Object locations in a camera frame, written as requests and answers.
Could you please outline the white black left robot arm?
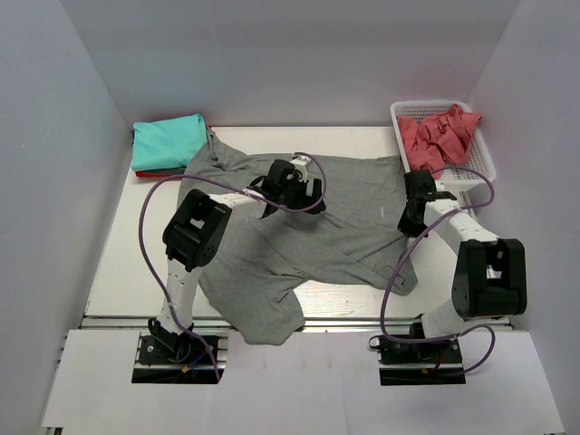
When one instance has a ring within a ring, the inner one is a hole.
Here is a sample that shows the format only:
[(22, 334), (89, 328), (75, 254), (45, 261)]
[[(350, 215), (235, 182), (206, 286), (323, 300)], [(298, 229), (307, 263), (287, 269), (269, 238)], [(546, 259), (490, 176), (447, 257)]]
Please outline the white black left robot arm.
[(327, 178), (320, 170), (319, 179), (308, 176), (309, 166), (322, 166), (313, 156), (297, 152), (289, 161), (275, 159), (265, 176), (253, 180), (246, 188), (234, 188), (222, 182), (194, 175), (174, 175), (173, 179), (194, 179), (223, 188), (226, 194), (207, 194), (192, 189), (179, 204), (162, 234), (168, 259), (168, 277), (160, 279), (144, 244), (144, 218), (150, 199), (161, 182), (157, 182), (141, 207), (138, 239), (147, 267), (160, 284), (164, 303), (157, 317), (148, 321), (153, 338), (171, 361), (186, 359), (191, 339), (206, 345), (193, 332), (192, 309), (198, 281), (205, 266), (218, 252), (227, 226), (237, 222), (266, 218), (277, 210), (286, 213), (318, 214), (325, 211)]

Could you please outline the grey t-shirt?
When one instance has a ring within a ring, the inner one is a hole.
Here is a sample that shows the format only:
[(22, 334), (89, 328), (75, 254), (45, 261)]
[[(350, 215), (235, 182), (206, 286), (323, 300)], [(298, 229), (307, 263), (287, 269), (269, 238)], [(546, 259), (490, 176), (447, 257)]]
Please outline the grey t-shirt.
[(250, 344), (279, 345), (303, 326), (295, 289), (306, 281), (368, 285), (408, 295), (417, 284), (398, 223), (406, 198), (397, 157), (319, 157), (326, 209), (277, 211), (231, 222), (199, 284), (209, 303)]

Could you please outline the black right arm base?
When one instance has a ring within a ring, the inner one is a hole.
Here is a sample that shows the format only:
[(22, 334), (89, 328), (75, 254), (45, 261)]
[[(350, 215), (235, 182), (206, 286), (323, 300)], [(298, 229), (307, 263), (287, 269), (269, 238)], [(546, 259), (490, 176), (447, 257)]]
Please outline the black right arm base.
[(439, 386), (466, 383), (459, 342), (395, 343), (383, 335), (369, 340), (378, 353), (380, 385)]

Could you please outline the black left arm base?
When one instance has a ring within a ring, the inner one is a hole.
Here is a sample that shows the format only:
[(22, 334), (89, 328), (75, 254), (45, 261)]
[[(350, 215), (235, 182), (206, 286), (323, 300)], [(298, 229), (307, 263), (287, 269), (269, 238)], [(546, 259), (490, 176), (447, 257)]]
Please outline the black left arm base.
[(173, 353), (152, 335), (138, 340), (132, 369), (133, 384), (217, 385), (214, 364), (203, 344), (187, 337), (185, 347)]

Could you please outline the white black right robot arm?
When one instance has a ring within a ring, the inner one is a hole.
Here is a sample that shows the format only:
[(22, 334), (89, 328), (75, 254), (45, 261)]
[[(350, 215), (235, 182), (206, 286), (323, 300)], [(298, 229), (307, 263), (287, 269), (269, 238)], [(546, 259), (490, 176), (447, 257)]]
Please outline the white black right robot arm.
[(398, 229), (412, 239), (406, 263), (422, 239), (436, 232), (456, 255), (450, 297), (418, 316), (409, 335), (411, 354), (427, 362), (443, 341), (454, 340), (488, 320), (523, 314), (527, 309), (524, 245), (485, 229), (452, 193), (437, 188), (426, 169), (404, 175), (406, 205)]

